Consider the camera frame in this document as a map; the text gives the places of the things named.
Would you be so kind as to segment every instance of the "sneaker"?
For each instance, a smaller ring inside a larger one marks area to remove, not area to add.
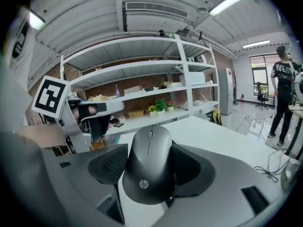
[[[283,146],[284,145],[284,141],[280,141],[277,143],[278,146]]]
[[[273,134],[272,134],[272,133],[269,133],[269,134],[268,134],[268,137],[269,137],[269,138],[273,138],[273,137],[275,137],[275,136],[276,136],[275,133],[273,133]]]

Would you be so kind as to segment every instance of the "brick wall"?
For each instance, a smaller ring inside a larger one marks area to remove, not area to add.
[[[233,66],[232,66],[232,61],[225,56],[221,55],[218,52],[214,52],[215,56],[215,61],[218,70],[225,69],[225,68],[230,68],[233,71]],[[210,52],[205,53],[205,58],[207,62],[210,64],[213,64],[213,61],[210,61],[211,59],[211,54]],[[135,61],[143,61],[143,59],[130,59],[126,61],[120,61],[120,62],[114,62],[111,64],[106,65],[105,67],[110,67],[122,63],[131,63]],[[87,73],[90,73],[94,71],[95,69],[92,69],[88,71]],[[214,80],[213,79],[213,72],[215,70],[213,68],[209,68],[204,70],[205,74],[205,80]],[[173,81],[174,82],[180,82],[179,79],[180,74],[173,74]],[[90,96],[96,96],[99,94],[105,95],[105,96],[113,96],[116,94],[115,90],[115,84],[118,84],[118,88],[121,94],[124,94],[124,89],[130,88],[130,87],[135,87],[135,86],[142,86],[142,87],[160,87],[161,83],[163,81],[168,80],[166,75],[156,75],[156,76],[148,76],[148,77],[140,77],[140,78],[134,78],[134,79],[126,79],[126,80],[121,80],[118,82],[110,83],[110,84],[105,84],[99,87],[94,87],[92,89],[86,90],[85,94],[86,97],[89,98]],[[193,100],[204,100],[204,98],[201,96],[201,93],[208,99],[208,100],[214,100],[214,89],[211,88],[197,88],[193,89]],[[170,100],[170,93],[166,94],[159,94],[159,95],[154,95],[154,96],[148,96],[148,97],[143,97],[143,98],[137,98],[137,99],[132,99],[129,101],[125,101],[125,109],[124,113],[127,113],[129,111],[134,111],[134,110],[145,110],[147,109],[148,106],[154,104],[156,99],[165,99],[165,101]],[[182,105],[186,102],[187,100],[187,95],[186,91],[179,91],[175,92],[175,100],[177,105]]]
[[[161,87],[161,84],[164,81],[167,81],[166,74],[163,75],[154,75],[154,76],[146,76],[146,77],[139,77],[139,78],[133,78],[133,79],[125,79],[114,83],[108,83],[99,87],[94,87],[92,89],[86,90],[86,98],[89,98],[90,96],[97,96],[99,94],[105,95],[105,96],[113,96],[116,94],[116,87],[115,85],[118,84],[118,88],[120,91],[120,94],[124,94],[124,90],[130,87],[135,86],[142,86],[145,87]],[[155,104],[155,100],[157,99],[164,99],[167,103],[170,101],[170,93],[165,94],[158,94],[153,96],[147,96],[147,97],[141,97],[136,98],[128,101],[124,101],[124,110],[123,113],[127,113],[130,111],[137,111],[137,110],[146,110],[150,105]],[[184,96],[179,96],[178,101],[182,103],[182,100],[185,102],[186,100],[186,94]]]
[[[75,69],[74,67],[71,67],[69,65],[64,66],[64,72],[66,75],[66,79],[68,81],[74,80],[79,77],[79,70]],[[48,73],[46,73],[46,75],[50,76],[50,77],[54,77],[54,78],[60,78],[60,65],[54,66]],[[41,78],[28,92],[33,99],[36,95],[36,92],[39,88],[39,85],[40,85],[42,79],[43,78]],[[79,97],[84,98],[82,90],[80,90],[80,91],[72,90],[72,91],[76,91],[78,93]],[[28,107],[28,109],[26,111],[26,117],[27,117],[28,123],[35,124],[35,125],[42,124],[39,114],[32,111],[31,108],[32,108],[32,104]]]

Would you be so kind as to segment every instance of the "black pants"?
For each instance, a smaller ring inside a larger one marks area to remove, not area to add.
[[[290,120],[292,119],[293,112],[289,111],[288,109],[289,106],[289,101],[285,101],[284,98],[279,97],[278,95],[278,104],[276,107],[276,115],[273,120],[273,124],[270,129],[270,133],[273,134],[275,133],[281,118],[284,115],[284,121],[283,121],[283,126],[280,134],[280,141],[284,142],[285,136],[288,132],[289,129],[289,124]]]

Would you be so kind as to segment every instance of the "black cloth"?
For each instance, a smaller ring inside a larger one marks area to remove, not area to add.
[[[294,69],[301,72],[301,66],[292,62]],[[272,78],[278,77],[278,90],[279,88],[291,87],[293,82],[293,72],[289,63],[282,63],[280,61],[273,65],[270,76]]]
[[[284,115],[284,121],[283,121],[283,126],[280,134],[280,141],[284,142],[285,136],[288,132],[289,129],[289,124],[290,120],[292,119],[292,111],[289,111],[288,106],[290,101],[286,101],[283,95],[280,95],[280,92],[278,93],[278,103],[277,103],[277,108],[276,108],[276,115],[273,120],[273,124],[271,125],[270,133],[274,134],[281,118]]]

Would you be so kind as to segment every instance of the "bottle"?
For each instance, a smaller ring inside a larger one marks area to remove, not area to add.
[[[116,96],[121,97],[119,89],[118,89],[118,84],[116,84]]]

